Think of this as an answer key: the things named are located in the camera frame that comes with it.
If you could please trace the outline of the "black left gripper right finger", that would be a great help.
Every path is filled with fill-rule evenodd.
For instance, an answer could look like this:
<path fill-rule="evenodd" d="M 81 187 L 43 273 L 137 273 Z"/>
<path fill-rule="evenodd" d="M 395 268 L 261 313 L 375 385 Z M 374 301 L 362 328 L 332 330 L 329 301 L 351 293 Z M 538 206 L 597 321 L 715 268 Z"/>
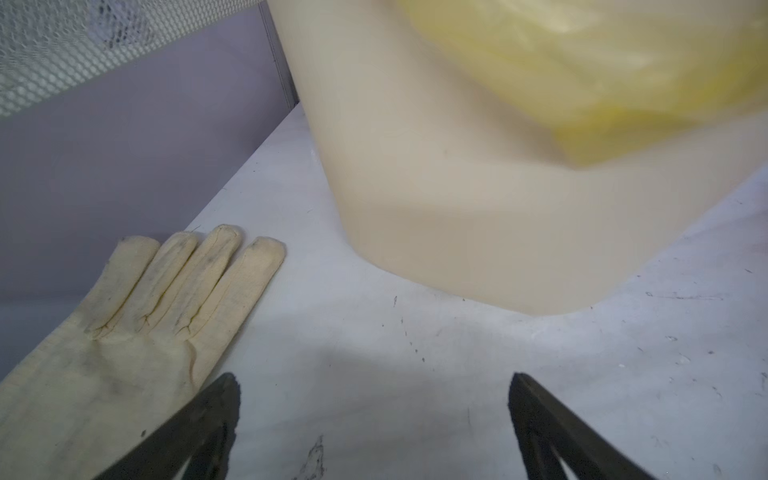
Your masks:
<path fill-rule="evenodd" d="M 516 372 L 508 409 L 530 479 L 650 479 L 532 376 Z"/>

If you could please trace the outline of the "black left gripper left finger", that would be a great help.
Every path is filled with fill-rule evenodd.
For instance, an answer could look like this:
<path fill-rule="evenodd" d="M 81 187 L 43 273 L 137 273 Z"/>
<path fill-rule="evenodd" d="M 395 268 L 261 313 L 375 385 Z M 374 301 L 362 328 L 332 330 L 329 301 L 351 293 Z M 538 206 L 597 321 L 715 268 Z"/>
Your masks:
<path fill-rule="evenodd" d="M 241 387 L 224 373 L 99 479 L 224 479 L 236 439 Z"/>

